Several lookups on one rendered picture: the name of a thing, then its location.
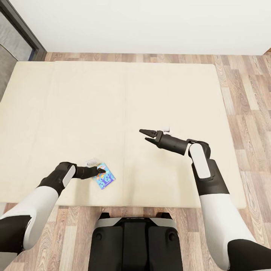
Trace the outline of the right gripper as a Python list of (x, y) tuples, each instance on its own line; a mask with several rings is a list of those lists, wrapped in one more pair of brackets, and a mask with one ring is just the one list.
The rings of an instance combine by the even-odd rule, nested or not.
[(174, 152), (176, 144), (178, 142), (178, 138), (166, 135), (163, 131), (155, 131), (155, 130), (146, 130), (140, 129), (139, 132), (150, 136), (151, 138), (145, 137), (145, 140), (157, 145), (160, 149), (166, 149), (168, 151)]

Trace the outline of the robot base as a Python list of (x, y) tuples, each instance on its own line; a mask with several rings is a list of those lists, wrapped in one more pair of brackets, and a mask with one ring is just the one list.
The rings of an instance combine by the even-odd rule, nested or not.
[(183, 271), (177, 225), (162, 218), (109, 218), (96, 221), (88, 271)]

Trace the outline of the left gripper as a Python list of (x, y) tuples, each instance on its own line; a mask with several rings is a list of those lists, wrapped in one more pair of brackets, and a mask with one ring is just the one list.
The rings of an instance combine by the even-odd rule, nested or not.
[(94, 176), (97, 176), (100, 173), (106, 173), (105, 170), (97, 167), (82, 167), (83, 168), (83, 175), (80, 177), (80, 179), (85, 180)]

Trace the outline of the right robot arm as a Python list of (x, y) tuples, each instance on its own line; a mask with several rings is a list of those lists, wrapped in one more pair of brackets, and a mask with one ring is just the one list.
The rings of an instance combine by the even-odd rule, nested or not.
[(140, 129), (150, 136), (145, 140), (188, 156), (201, 202), (209, 253), (223, 271), (271, 271), (271, 249), (258, 244), (236, 208), (215, 160), (210, 159), (209, 144), (172, 137), (171, 126), (163, 131)]

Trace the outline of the board game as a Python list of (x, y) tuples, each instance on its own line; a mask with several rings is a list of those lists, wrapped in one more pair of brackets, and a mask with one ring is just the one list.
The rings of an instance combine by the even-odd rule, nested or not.
[(97, 176), (94, 176), (96, 182), (103, 190), (106, 186), (108, 186), (111, 182), (115, 180), (115, 177), (105, 163), (100, 164), (100, 166), (98, 166), (97, 169), (98, 168), (101, 168), (106, 171), (106, 173), (100, 173)]

